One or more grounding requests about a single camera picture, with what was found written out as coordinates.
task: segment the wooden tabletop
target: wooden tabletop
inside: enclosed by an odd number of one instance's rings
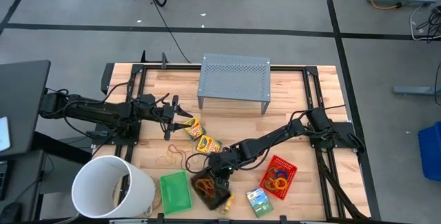
[[[117,83],[129,80],[131,63],[116,63],[113,69],[109,88]],[[318,66],[320,84],[325,106],[331,107],[344,103],[340,83],[335,66]],[[289,71],[271,71],[271,103],[266,114],[260,114],[260,103],[251,101],[235,101],[227,99],[205,99],[202,110],[198,108],[197,91],[199,81],[198,70],[148,70],[144,94],[153,94],[159,98],[170,93],[171,102],[174,94],[179,95],[181,107],[199,118],[207,130],[207,135],[222,141],[228,146],[247,138],[257,138],[268,132],[286,125],[293,111],[306,110],[305,89],[302,74]],[[125,87],[115,89],[108,98],[108,102],[124,102]],[[345,108],[327,110],[327,115],[333,121],[347,121]],[[182,123],[185,117],[176,116],[175,121]],[[172,134],[170,141],[163,140],[163,133],[158,123],[143,121],[138,145],[134,148],[132,164],[141,168],[152,178],[159,179],[162,175],[181,170],[181,157],[178,154],[167,152],[169,145],[186,151],[187,155],[196,152],[196,143],[190,141],[184,130]],[[113,155],[115,147],[102,147],[97,156]],[[305,136],[292,138],[273,147],[265,162],[252,171],[237,171],[230,177],[230,188],[236,195],[228,215],[217,211],[209,211],[197,197],[193,189],[193,209],[166,216],[166,218],[205,218],[205,219],[257,219],[245,193],[257,188],[265,173],[267,164],[272,155],[278,155],[298,168],[289,193],[284,201],[267,194],[274,211],[263,216],[260,220],[278,220],[280,215],[286,215],[288,220],[325,220],[325,212],[320,191],[318,168],[314,149],[309,145]],[[370,216],[365,187],[362,182],[357,155],[350,149],[334,149],[340,185],[353,201],[357,208],[365,215]],[[192,169],[202,168],[203,158],[192,159]],[[334,191],[329,186],[332,212],[337,216]],[[152,216],[163,212],[159,205]]]

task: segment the perforated metal platform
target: perforated metal platform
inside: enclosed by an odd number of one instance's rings
[[[269,58],[204,54],[199,78],[199,108],[203,98],[260,101],[265,113],[271,101]]]

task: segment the gray floor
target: gray floor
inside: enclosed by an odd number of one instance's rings
[[[14,0],[0,0],[0,19]],[[162,27],[151,0],[22,0],[10,23]],[[334,0],[341,32],[408,34],[415,9],[375,10],[365,0]],[[431,8],[415,16],[420,23]],[[332,32],[325,0],[169,0],[162,13],[171,27],[257,28]],[[193,62],[203,53],[270,57],[272,63],[336,65],[344,88],[334,38],[250,34],[176,33]],[[395,96],[394,85],[433,85],[441,58],[438,42],[344,39],[381,217],[385,221],[439,223],[441,183],[421,171],[418,130],[439,121],[432,98]],[[48,87],[69,88],[91,98],[108,62],[138,61],[142,50],[158,59],[184,62],[167,33],[5,29],[0,63],[49,59]],[[81,130],[89,123],[72,121]],[[57,139],[78,136],[63,121],[40,120],[37,129]],[[87,147],[87,141],[77,144]],[[56,170],[43,189],[42,218],[71,216],[72,175],[79,166],[55,158]]]

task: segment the red basket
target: red basket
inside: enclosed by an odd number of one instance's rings
[[[265,186],[265,181],[269,180],[269,175],[271,172],[269,171],[270,168],[275,167],[277,170],[284,170],[288,174],[288,187],[286,187],[284,190],[270,190],[267,189]],[[265,175],[262,178],[262,181],[260,182],[260,186],[268,191],[269,193],[273,194],[274,196],[277,196],[278,198],[285,200],[285,197],[287,196],[287,192],[289,190],[289,187],[291,187],[292,180],[294,179],[294,176],[296,175],[297,167],[295,165],[292,165],[285,160],[281,159],[280,157],[274,155],[271,161],[269,162],[269,165],[267,167],[267,171],[265,172]]]

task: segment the white bucket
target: white bucket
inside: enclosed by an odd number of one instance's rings
[[[129,189],[115,207],[115,186],[127,174]],[[85,164],[76,175],[72,201],[76,210],[86,217],[123,218],[146,212],[152,205],[154,193],[154,182],[146,173],[117,156],[100,156]]]

